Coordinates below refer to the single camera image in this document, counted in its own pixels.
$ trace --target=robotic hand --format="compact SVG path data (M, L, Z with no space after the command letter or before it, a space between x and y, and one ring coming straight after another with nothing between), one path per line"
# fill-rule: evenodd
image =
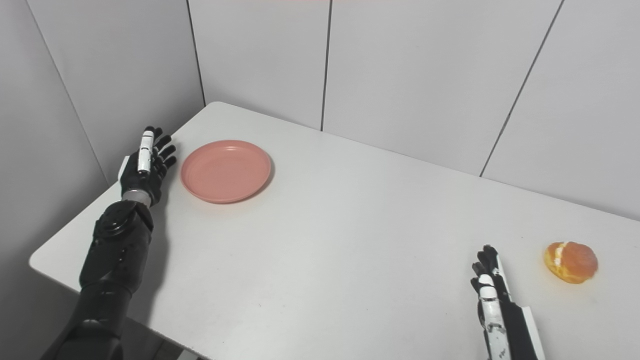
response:
M498 252L485 245L471 267L477 277L471 285L478 293L478 317L490 360L545 360L538 328L529 307L511 300Z
M151 243L149 207L175 164L170 136L146 128L120 178L122 200L96 221L93 241L80 273L80 298L62 333L41 360L122 360L120 335L133 293L140 287Z
M167 146L171 142L171 136L160 138L162 133L160 127L154 129L148 126L142 135L140 148L129 156L120 176L123 200L142 202L147 207L160 201L162 180L167 170L176 162L175 156L172 156L175 146Z

